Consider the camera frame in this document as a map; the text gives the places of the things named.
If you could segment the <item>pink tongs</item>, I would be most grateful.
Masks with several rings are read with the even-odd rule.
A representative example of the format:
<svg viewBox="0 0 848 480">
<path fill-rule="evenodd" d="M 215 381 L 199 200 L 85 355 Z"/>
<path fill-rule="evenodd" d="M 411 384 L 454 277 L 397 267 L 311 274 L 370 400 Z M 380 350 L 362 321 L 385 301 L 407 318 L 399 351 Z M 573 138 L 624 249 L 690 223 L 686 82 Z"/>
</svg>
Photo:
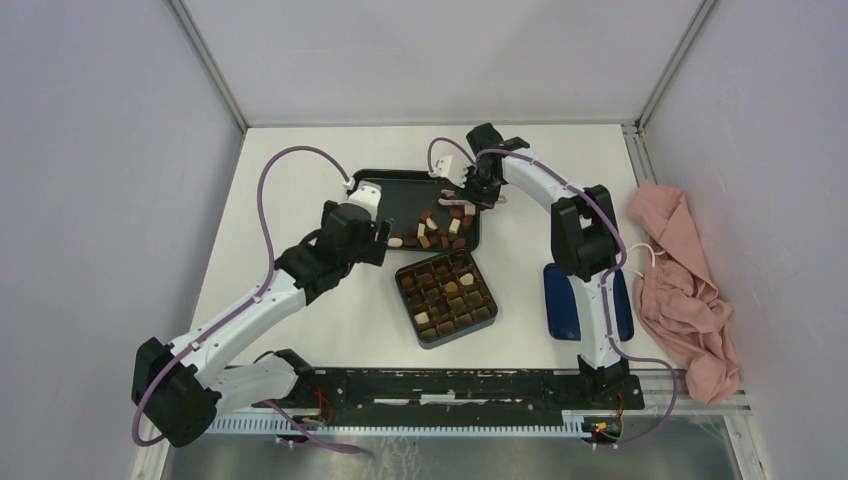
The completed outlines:
<svg viewBox="0 0 848 480">
<path fill-rule="evenodd" d="M 463 205 L 469 204 L 468 200 L 461 198 L 453 190 L 442 190 L 440 192 L 440 195 L 439 195 L 437 202 L 441 206 L 448 206 L 448 207 L 463 206 Z"/>
</svg>

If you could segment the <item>black chocolate tray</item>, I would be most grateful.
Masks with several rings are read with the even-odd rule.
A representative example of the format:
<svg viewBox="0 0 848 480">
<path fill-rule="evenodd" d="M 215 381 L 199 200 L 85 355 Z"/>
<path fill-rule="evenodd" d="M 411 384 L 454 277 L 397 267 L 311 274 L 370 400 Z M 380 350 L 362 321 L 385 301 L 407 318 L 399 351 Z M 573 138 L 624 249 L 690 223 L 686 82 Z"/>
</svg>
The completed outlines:
<svg viewBox="0 0 848 480">
<path fill-rule="evenodd" d="M 374 184 L 381 190 L 377 221 L 392 223 L 390 236 L 398 238 L 398 251 L 445 252 L 456 241 L 462 248 L 475 250 L 481 240 L 482 215 L 469 222 L 459 218 L 458 232 L 449 232 L 454 217 L 452 208 L 439 203 L 455 186 L 433 178 L 425 171 L 360 169 L 353 174 L 354 185 Z"/>
</svg>

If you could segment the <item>blue chocolate box with insert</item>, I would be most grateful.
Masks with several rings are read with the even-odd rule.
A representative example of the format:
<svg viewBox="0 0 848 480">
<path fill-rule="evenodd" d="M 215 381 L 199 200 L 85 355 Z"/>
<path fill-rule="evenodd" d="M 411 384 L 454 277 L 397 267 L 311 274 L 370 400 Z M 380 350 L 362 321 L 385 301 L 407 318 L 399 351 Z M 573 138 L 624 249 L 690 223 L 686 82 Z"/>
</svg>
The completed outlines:
<svg viewBox="0 0 848 480">
<path fill-rule="evenodd" d="M 404 266 L 396 271 L 395 283 L 416 340 L 427 350 L 492 325 L 499 313 L 465 248 Z"/>
</svg>

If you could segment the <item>blue box lid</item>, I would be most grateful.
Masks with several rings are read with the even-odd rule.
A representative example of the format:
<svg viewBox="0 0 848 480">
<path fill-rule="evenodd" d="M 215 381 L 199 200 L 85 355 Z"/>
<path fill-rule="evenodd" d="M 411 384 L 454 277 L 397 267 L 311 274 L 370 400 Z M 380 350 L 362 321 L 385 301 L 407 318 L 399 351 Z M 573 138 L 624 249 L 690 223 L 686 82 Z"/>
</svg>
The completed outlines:
<svg viewBox="0 0 848 480">
<path fill-rule="evenodd" d="M 556 340 L 580 341 L 578 305 L 570 278 L 555 264 L 543 269 L 543 286 L 548 331 Z M 634 318 L 625 276 L 621 271 L 614 275 L 612 285 L 616 326 L 621 342 L 635 335 Z"/>
</svg>

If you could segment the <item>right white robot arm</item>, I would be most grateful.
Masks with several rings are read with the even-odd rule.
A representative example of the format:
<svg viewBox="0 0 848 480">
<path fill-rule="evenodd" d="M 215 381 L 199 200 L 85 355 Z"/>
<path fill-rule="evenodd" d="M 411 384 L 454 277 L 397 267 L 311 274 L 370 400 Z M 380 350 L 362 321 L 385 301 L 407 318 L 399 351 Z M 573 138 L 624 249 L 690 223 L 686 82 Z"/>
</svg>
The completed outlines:
<svg viewBox="0 0 848 480">
<path fill-rule="evenodd" d="M 466 140 L 475 155 L 459 189 L 461 198 L 492 209 L 511 185 L 540 205 L 550 218 L 554 263 L 568 278 L 580 329 L 577 392 L 591 408 L 602 408 L 630 376 L 618 345 L 614 277 L 623 241 L 611 195 L 602 185 L 583 187 L 539 160 L 525 140 L 504 139 L 490 123 L 474 127 Z"/>
</svg>

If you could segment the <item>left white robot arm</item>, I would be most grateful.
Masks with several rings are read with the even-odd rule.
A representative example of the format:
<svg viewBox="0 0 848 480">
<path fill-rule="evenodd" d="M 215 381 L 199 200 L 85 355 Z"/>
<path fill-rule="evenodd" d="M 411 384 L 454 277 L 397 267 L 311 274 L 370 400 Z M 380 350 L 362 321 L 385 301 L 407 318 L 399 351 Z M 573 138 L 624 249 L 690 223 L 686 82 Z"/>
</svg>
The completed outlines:
<svg viewBox="0 0 848 480">
<path fill-rule="evenodd" d="M 272 258 L 266 277 L 231 310 L 163 343 L 151 338 L 136 354 L 132 438 L 139 446 L 142 419 L 174 447 L 190 444 L 218 418 L 266 400 L 306 405 L 313 379 L 298 370 L 295 357 L 232 367 L 231 361 L 272 326 L 335 288 L 357 263 L 379 266 L 391 230 L 376 220 L 380 195 L 361 188 L 346 201 L 324 205 L 319 229 Z"/>
</svg>

